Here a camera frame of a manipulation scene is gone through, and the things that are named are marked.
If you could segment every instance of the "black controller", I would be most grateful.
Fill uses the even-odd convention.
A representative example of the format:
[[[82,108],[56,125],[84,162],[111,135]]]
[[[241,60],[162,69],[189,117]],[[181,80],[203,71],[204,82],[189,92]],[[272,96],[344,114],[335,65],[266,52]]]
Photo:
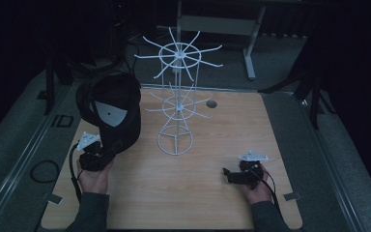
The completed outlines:
[[[227,177],[228,183],[238,185],[248,185],[251,189],[255,189],[258,183],[263,179],[264,172],[260,161],[244,161],[240,162],[241,172],[231,172],[226,168],[222,168],[224,175]]]
[[[105,151],[98,141],[84,148],[83,151],[85,153],[80,155],[79,161],[82,169],[87,171],[101,171],[116,157],[113,150]]]

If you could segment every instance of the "gray sleeve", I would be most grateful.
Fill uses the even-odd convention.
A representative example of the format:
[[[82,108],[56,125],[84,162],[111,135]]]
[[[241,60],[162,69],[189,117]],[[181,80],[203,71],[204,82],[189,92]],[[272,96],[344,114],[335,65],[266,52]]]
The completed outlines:
[[[251,212],[255,232],[291,232],[272,202],[262,201],[253,204]]]
[[[83,192],[79,211],[67,232],[105,232],[109,195]]]

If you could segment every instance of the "black cable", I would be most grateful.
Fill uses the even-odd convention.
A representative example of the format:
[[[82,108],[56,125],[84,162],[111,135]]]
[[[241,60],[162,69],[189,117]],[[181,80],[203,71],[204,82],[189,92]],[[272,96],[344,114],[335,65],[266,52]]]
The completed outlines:
[[[269,172],[267,171],[264,171],[265,173],[268,174],[268,176],[271,178],[272,180],[272,184],[273,184],[273,190],[272,188],[270,187],[270,185],[268,185],[268,183],[266,181],[264,181],[260,176],[258,176],[254,171],[250,170],[255,176],[257,176],[257,178],[262,182],[264,183],[264,185],[270,190],[271,192],[271,196],[272,196],[272,199],[273,199],[273,205],[275,206],[276,210],[278,211],[279,215],[281,216],[281,218],[283,219],[283,216],[282,216],[282,212],[281,212],[281,209],[279,208],[279,203],[278,203],[278,199],[276,198],[276,188],[275,188],[275,181],[273,180],[273,177],[270,175]]]
[[[76,149],[77,147],[77,143],[74,144],[72,147],[71,147],[71,151],[69,152],[69,168],[71,170],[71,182],[73,183],[73,186],[74,186],[74,190],[76,192],[76,197],[77,197],[77,200],[79,201],[80,203],[80,200],[82,198],[82,192],[80,190],[80,186],[79,186],[79,183],[77,182],[77,178],[76,176],[74,175],[74,170],[73,170],[73,163],[72,163],[72,154],[74,152],[74,149]]]
[[[79,177],[80,177],[80,175],[83,173],[83,170],[84,170],[84,169],[81,169],[81,170],[80,170],[79,174],[77,175],[76,180],[79,180]]]
[[[35,170],[40,165],[42,165],[44,163],[51,163],[51,164],[53,164],[55,166],[55,168],[56,168],[56,177],[55,178],[50,179],[50,180],[39,180],[38,178],[35,177]],[[54,183],[54,182],[56,182],[57,178],[60,175],[60,168],[59,168],[59,165],[55,161],[53,161],[53,160],[42,160],[42,161],[38,162],[37,164],[35,164],[35,166],[32,167],[29,175],[32,178],[32,180],[34,180],[37,183],[42,183],[42,184]]]

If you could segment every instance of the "vr controller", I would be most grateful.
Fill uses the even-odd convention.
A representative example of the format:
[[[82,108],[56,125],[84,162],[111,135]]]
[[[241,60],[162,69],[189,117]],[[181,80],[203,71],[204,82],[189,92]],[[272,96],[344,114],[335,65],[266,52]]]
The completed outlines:
[[[231,172],[226,168],[222,168],[224,175],[227,177],[228,183],[238,185],[248,185],[251,189],[255,189],[258,183],[264,177],[264,172],[261,168],[260,161],[241,161],[241,172]]]
[[[248,185],[251,189],[255,189],[264,177],[260,160],[268,160],[268,157],[249,151],[247,155],[239,156],[239,158],[241,172],[231,172],[226,168],[222,168],[228,183]]]
[[[80,155],[79,162],[81,168],[87,171],[101,171],[116,157],[115,149],[105,150],[99,141],[92,143],[83,151],[84,154]]]

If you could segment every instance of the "wooden tabletop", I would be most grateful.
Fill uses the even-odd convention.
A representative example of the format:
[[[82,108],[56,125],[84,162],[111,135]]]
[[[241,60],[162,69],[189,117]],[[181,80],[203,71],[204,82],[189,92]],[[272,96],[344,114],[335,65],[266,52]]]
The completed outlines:
[[[196,101],[211,98],[217,107],[196,104],[186,120],[193,136],[191,149],[183,155],[167,155],[157,145],[159,130],[168,118],[161,111],[161,90],[142,89],[142,131],[137,142],[118,154],[109,174],[110,229],[251,229],[249,205],[236,185],[228,184],[225,167],[238,168],[239,155],[249,150],[268,156],[262,161],[271,173],[286,223],[300,228],[302,221],[295,200],[286,201],[291,185],[276,144],[271,123],[259,94],[197,91]],[[81,121],[73,144],[81,134],[98,133]],[[74,152],[73,160],[81,153]],[[47,205],[42,219],[46,229],[66,228],[77,214],[78,202],[71,184],[68,160],[53,194],[63,197],[60,205]]]

